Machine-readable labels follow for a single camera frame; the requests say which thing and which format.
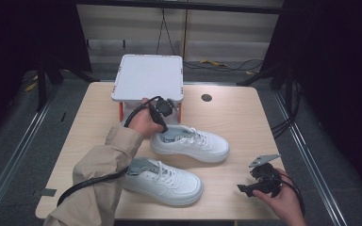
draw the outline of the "wire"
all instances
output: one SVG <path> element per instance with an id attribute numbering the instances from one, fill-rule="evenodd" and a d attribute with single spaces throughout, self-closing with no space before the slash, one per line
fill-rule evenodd
<path id="1" fill-rule="evenodd" d="M 156 54 L 158 54 L 158 49 L 159 49 L 159 46 L 160 46 L 161 31 L 163 29 L 163 25 L 166 27 L 167 37 L 169 39 L 170 47 L 172 48 L 173 55 L 176 55 L 176 53 L 175 53 L 175 51 L 173 49 L 172 39 L 170 38 L 169 28 L 167 27 L 166 17 L 164 16 L 164 8 L 161 9 L 161 25 L 160 25 L 160 33 L 158 35 L 158 40 L 157 40 Z"/>
<path id="2" fill-rule="evenodd" d="M 175 51 L 173 49 L 173 44 L 172 44 L 172 39 L 170 37 L 169 28 L 167 26 L 166 17 L 165 17 L 165 13 L 164 13 L 164 8 L 161 9 L 161 15 L 162 15 L 162 19 L 161 19 L 161 25 L 160 25 L 160 32 L 159 32 L 159 36 L 158 36 L 158 40 L 157 40 L 156 54 L 158 54 L 158 50 L 159 50 L 159 47 L 160 47 L 161 33 L 162 33 L 163 25 L 164 25 L 165 28 L 166 28 L 166 32 L 167 32 L 167 37 L 168 37 L 169 42 L 170 42 L 170 47 L 172 48 L 173 54 L 176 55 L 176 53 L 175 53 Z M 248 62 L 253 62 L 253 61 L 259 61 L 259 62 L 258 62 L 257 65 L 254 65 L 254 67 L 250 67 L 250 68 L 247 68 L 247 69 L 242 69 L 243 65 L 245 65 Z M 185 62 L 185 61 L 183 62 L 183 64 L 184 64 L 185 67 L 190 68 L 190 69 L 207 69 L 207 70 L 227 73 L 227 72 L 233 72 L 233 71 L 249 71 L 249 70 L 256 69 L 256 68 L 260 67 L 260 65 L 263 64 L 263 60 L 262 59 L 246 60 L 246 61 L 242 62 L 242 64 L 239 67 L 237 67 L 235 69 L 228 68 L 228 67 L 227 68 L 205 67 L 205 66 L 202 66 L 202 65 L 195 65 L 195 64 L 192 64 L 192 63 L 188 63 L 188 62 Z"/>
<path id="3" fill-rule="evenodd" d="M 299 204 L 301 205 L 302 214 L 304 215 L 305 214 L 305 206 L 304 206 L 304 198 L 302 196 L 301 190 L 299 189 L 299 187 L 296 186 L 296 183 L 292 180 L 292 178 L 286 176 L 283 173 L 280 173 L 280 175 L 287 177 L 292 182 L 292 185 L 291 185 L 290 183 L 288 183 L 288 182 L 286 182 L 284 180 L 281 180 L 282 184 L 289 186 L 295 192 L 296 196 L 298 197 Z"/>
<path id="4" fill-rule="evenodd" d="M 60 206 L 61 203 L 70 195 L 72 195 L 73 193 L 75 193 L 77 190 L 82 189 L 84 187 L 87 186 L 92 186 L 95 185 L 97 183 L 101 183 L 101 182 L 106 182 L 106 181 L 111 181 L 111 180 L 115 180 L 118 179 L 120 177 L 123 177 L 125 175 L 125 173 L 128 171 L 128 167 L 122 169 L 119 172 L 115 172 L 106 176 L 101 176 L 101 177 L 93 177 L 90 178 L 87 181 L 84 182 L 80 182 L 72 187 L 70 187 L 69 189 L 67 189 L 65 192 L 63 192 L 63 194 L 61 194 L 61 196 L 58 198 L 58 203 L 57 206 Z"/>
<path id="5" fill-rule="evenodd" d="M 248 62 L 253 62 L 253 61 L 259 61 L 257 65 L 254 65 L 254 67 L 251 68 L 247 68 L 247 69 L 242 69 L 243 65 L 245 65 Z M 190 69 L 207 69 L 207 70 L 213 70 L 213 71 L 217 71 L 217 72 L 222 72 L 222 73 L 228 73 L 228 72 L 233 72 L 233 71 L 249 71 L 249 70 L 253 70 L 258 68 L 261 64 L 263 63 L 263 60 L 261 59 L 249 59 L 249 60 L 245 60 L 242 62 L 241 65 L 239 65 L 237 68 L 214 68 L 214 67 L 205 67 L 205 66 L 201 66 L 201 65 L 196 65 L 196 64 L 192 64 L 192 63 L 188 63 L 184 61 L 184 66 L 186 66 L 187 68 Z"/>
<path id="6" fill-rule="evenodd" d="M 301 102 L 301 98 L 302 98 L 302 88 L 301 86 L 298 84 L 298 82 L 295 80 L 294 81 L 295 84 L 295 109 L 293 110 L 292 114 L 283 122 L 279 123 L 278 125 L 275 125 L 274 127 L 271 128 L 272 130 L 272 134 L 274 135 L 274 139 L 279 138 L 291 125 L 292 123 L 295 121 L 296 115 L 298 114 L 299 111 L 299 104 Z"/>
<path id="7" fill-rule="evenodd" d="M 135 108 L 131 114 L 128 116 L 127 120 L 124 123 L 124 127 L 128 127 L 129 123 L 132 121 L 132 119 L 134 119 L 134 117 L 138 114 L 138 112 L 140 112 L 142 109 L 144 108 L 148 108 L 148 104 L 150 104 L 151 102 L 153 102 L 155 99 L 162 99 L 160 96 L 156 96 L 154 98 L 149 99 L 148 101 L 140 104 L 137 108 Z"/>

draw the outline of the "sleeve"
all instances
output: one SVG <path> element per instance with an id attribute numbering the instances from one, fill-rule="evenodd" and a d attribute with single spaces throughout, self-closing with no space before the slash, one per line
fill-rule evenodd
<path id="1" fill-rule="evenodd" d="M 129 128 L 112 128 L 105 145 L 92 148 L 74 167 L 73 182 L 109 175 L 131 163 L 143 136 Z M 113 225 L 124 178 L 77 190 L 46 218 L 43 225 Z"/>

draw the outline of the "white plastic container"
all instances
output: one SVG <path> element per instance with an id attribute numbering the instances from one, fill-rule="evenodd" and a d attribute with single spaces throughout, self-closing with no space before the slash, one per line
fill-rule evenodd
<path id="1" fill-rule="evenodd" d="M 168 124 L 181 121 L 183 93 L 183 61 L 181 56 L 124 55 L 117 72 L 111 98 L 120 105 L 120 118 L 125 123 L 142 98 L 161 96 L 175 101 L 179 111 L 164 118 Z"/>

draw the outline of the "hand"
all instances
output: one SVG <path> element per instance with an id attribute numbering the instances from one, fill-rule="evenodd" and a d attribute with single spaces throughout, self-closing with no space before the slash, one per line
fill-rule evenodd
<path id="1" fill-rule="evenodd" d="M 277 169 L 281 174 L 287 175 L 283 170 Z M 288 177 L 281 175 L 281 179 L 291 184 Z M 271 198 L 265 193 L 254 190 L 253 194 L 265 202 L 280 219 L 289 226 L 304 226 L 304 216 L 295 192 L 288 186 L 281 186 L 280 193 Z"/>
<path id="2" fill-rule="evenodd" d="M 148 99 L 143 98 L 142 102 L 146 102 Z M 129 123 L 128 128 L 136 130 L 141 133 L 144 137 L 148 138 L 154 133 L 163 131 L 163 126 L 154 123 L 149 108 L 145 108 L 137 113 L 137 115 Z"/>

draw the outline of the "white sneaker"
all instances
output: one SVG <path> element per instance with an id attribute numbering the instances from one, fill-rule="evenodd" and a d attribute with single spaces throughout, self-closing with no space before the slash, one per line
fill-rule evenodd
<path id="1" fill-rule="evenodd" d="M 188 205 L 204 189 L 196 175 L 150 158 L 135 157 L 125 175 L 124 188 L 148 195 L 168 205 Z"/>
<path id="2" fill-rule="evenodd" d="M 167 125 L 169 130 L 151 137 L 151 147 L 158 154 L 184 154 L 202 162 L 221 162 L 229 155 L 228 142 L 217 135 L 189 128 Z"/>

